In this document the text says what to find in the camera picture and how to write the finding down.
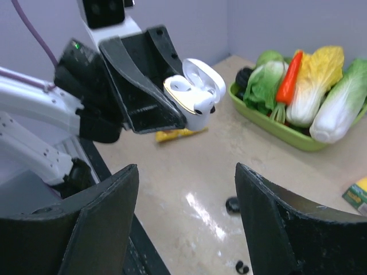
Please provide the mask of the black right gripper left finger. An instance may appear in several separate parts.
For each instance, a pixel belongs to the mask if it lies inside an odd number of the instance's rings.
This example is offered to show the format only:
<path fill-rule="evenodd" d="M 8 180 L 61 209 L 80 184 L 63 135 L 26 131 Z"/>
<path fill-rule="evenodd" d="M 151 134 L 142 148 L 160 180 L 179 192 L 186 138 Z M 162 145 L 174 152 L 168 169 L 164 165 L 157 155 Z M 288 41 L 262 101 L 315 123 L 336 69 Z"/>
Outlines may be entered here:
<path fill-rule="evenodd" d="M 1 216 L 1 273 L 122 274 L 138 187 L 131 164 L 59 203 Z"/>

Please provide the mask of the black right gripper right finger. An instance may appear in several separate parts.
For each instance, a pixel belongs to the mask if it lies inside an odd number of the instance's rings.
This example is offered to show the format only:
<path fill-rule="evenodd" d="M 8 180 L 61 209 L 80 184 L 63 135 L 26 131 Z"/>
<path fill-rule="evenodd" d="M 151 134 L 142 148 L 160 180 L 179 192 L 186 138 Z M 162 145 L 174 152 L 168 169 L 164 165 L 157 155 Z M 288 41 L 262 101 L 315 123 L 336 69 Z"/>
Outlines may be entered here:
<path fill-rule="evenodd" d="M 366 217 L 313 202 L 241 163 L 235 185 L 253 274 L 366 274 Z"/>

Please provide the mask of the white wireless earbud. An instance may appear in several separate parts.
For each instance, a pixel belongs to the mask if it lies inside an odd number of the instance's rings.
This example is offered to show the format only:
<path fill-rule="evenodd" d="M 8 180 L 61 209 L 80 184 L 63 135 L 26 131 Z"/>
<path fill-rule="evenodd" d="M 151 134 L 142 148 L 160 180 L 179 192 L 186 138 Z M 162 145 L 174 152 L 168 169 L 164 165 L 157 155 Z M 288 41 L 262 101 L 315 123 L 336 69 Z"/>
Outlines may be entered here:
<path fill-rule="evenodd" d="M 169 80 L 172 91 L 186 92 L 192 88 L 192 84 L 184 76 L 175 75 L 170 77 Z"/>
<path fill-rule="evenodd" d="M 197 115 L 210 113 L 214 107 L 214 97 L 211 94 L 198 95 L 194 99 L 193 111 Z"/>

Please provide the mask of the white earbud charging case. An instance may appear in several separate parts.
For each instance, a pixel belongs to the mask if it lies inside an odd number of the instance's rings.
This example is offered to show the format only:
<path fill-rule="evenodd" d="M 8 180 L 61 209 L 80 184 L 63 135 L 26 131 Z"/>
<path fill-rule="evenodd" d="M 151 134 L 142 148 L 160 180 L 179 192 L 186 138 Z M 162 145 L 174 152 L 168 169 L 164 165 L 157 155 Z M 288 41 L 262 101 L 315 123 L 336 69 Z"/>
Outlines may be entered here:
<path fill-rule="evenodd" d="M 163 82 L 164 94 L 174 101 L 178 109 L 186 118 L 185 128 L 191 131 L 199 131 L 206 127 L 210 114 L 216 110 L 224 97 L 226 85 L 224 79 L 208 64 L 195 58 L 186 58 L 182 62 L 183 75 L 191 84 L 192 88 L 186 92 L 172 91 L 170 80 Z M 214 97 L 214 107 L 210 113 L 197 115 L 193 111 L 194 99 L 198 95 L 211 94 Z"/>

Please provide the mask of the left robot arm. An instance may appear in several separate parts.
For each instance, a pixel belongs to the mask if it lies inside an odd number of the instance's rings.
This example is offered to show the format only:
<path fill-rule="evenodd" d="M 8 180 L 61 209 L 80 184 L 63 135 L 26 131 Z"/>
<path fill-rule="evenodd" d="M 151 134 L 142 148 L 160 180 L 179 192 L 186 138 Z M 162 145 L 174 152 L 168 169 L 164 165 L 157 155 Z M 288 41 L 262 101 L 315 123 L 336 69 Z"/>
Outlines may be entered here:
<path fill-rule="evenodd" d="M 1 69 L 1 147 L 58 191 L 62 198 L 91 185 L 91 170 L 18 124 L 13 115 L 52 124 L 92 142 L 183 129 L 188 122 L 163 91 L 182 72 L 165 26 L 111 35 L 96 49 L 72 38 L 56 64 L 53 82 Z"/>

